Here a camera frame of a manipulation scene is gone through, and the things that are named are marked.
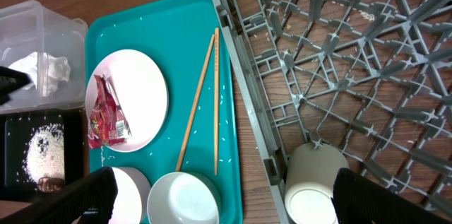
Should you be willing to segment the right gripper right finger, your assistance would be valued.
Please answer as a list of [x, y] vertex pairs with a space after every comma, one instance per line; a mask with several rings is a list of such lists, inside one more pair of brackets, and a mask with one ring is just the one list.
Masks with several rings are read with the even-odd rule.
[[346, 167], [337, 173], [332, 203], [339, 224], [451, 224]]

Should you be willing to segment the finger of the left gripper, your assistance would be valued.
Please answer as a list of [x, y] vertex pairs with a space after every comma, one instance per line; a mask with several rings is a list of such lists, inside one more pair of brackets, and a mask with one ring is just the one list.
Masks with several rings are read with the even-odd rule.
[[0, 105], [4, 105], [11, 100], [10, 94], [20, 90], [31, 82], [29, 75], [26, 73], [1, 66]]

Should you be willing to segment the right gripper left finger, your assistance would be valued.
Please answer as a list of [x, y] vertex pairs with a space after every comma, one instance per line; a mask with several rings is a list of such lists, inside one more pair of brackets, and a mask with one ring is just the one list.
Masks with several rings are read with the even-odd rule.
[[108, 223], [118, 194], [111, 167], [101, 167], [45, 199], [1, 219], [1, 224]]

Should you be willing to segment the small pink bowl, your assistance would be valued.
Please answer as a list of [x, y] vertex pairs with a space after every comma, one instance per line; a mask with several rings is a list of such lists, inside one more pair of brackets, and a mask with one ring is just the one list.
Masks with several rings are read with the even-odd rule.
[[138, 224], [147, 217], [151, 186], [146, 176], [133, 167], [113, 167], [117, 197], [109, 224]]

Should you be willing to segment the white paper cup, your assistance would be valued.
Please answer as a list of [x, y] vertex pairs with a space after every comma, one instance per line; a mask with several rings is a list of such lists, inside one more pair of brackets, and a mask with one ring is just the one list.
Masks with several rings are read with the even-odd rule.
[[295, 223], [338, 222], [332, 198], [342, 167], [349, 167], [345, 156], [328, 144], [305, 143], [294, 150], [287, 168], [285, 208]]

